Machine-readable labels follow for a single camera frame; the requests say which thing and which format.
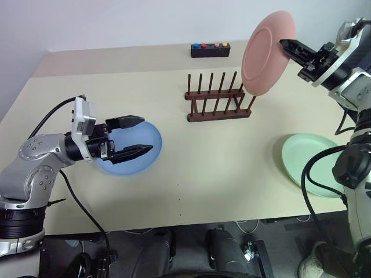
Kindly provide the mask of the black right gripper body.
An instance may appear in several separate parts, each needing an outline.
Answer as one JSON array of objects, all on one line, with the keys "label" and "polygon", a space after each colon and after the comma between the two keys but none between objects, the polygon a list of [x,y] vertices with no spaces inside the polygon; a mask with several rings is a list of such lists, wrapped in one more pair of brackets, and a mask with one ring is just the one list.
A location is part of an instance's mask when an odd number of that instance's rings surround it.
[{"label": "black right gripper body", "polygon": [[332,42],[325,43],[317,52],[307,46],[300,46],[299,50],[303,56],[303,68],[298,76],[306,82],[316,81],[338,59],[338,51]]}]

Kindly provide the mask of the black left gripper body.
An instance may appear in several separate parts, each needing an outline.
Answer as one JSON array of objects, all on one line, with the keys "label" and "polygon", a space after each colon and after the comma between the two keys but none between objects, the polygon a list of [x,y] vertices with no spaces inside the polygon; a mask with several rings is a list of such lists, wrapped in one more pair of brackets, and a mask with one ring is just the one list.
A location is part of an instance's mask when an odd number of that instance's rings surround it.
[{"label": "black left gripper body", "polygon": [[91,157],[109,160],[113,157],[115,147],[110,139],[111,127],[105,123],[95,125],[92,135],[86,141]]}]

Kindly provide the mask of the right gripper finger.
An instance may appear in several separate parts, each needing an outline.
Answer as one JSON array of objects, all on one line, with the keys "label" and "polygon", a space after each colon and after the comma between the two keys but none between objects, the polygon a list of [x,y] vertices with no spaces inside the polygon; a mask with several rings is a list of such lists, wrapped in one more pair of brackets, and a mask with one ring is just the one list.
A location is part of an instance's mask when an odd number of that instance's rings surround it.
[{"label": "right gripper finger", "polygon": [[306,67],[312,58],[311,53],[287,53],[286,55],[301,67]]},{"label": "right gripper finger", "polygon": [[295,39],[281,39],[279,41],[283,52],[292,60],[310,60],[316,51]]}]

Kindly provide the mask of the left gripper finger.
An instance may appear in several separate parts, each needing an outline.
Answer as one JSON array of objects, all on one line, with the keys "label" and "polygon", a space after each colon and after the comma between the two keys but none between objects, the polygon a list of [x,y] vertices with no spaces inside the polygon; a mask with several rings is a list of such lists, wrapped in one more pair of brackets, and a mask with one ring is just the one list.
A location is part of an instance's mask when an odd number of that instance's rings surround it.
[{"label": "left gripper finger", "polygon": [[117,118],[106,119],[106,126],[107,126],[107,131],[111,133],[113,130],[116,130],[116,129],[127,129],[127,128],[134,127],[144,121],[145,119],[142,117],[128,115],[128,116],[121,116]]},{"label": "left gripper finger", "polygon": [[127,162],[127,161],[134,160],[140,156],[145,155],[152,149],[153,149],[153,145],[143,145],[143,144],[132,145],[129,147],[125,147],[121,151],[112,151],[108,160],[112,164]]}]

